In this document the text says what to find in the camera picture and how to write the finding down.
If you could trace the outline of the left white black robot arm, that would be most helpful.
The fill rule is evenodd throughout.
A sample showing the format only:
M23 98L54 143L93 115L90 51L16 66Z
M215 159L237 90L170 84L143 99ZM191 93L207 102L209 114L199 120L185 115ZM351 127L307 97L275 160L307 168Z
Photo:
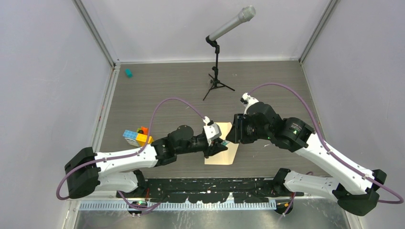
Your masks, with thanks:
M140 168L168 165L181 154L202 152L209 158L228 149L220 136L217 124L204 126L199 135L194 135L190 126L181 125L141 148L108 153L83 148L64 166L68 198L83 198L95 191L120 191L142 197L147 188Z

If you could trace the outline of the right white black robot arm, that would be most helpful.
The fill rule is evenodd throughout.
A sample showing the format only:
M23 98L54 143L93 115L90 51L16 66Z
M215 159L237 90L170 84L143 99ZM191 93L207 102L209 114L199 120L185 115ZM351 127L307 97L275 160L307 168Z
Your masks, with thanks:
M245 111L234 115L227 141L251 144L259 139L269 140L276 147L313 162L330 175L315 177L280 168L270 185L275 196L308 193L332 200L357 216L364 216L376 207L380 198L378 186L366 180L366 177L384 183L385 172L366 169L344 156L344 162L363 173L359 175L327 152L317 133L304 121L295 117L281 118L270 105L263 102L249 102L246 99L241 102Z

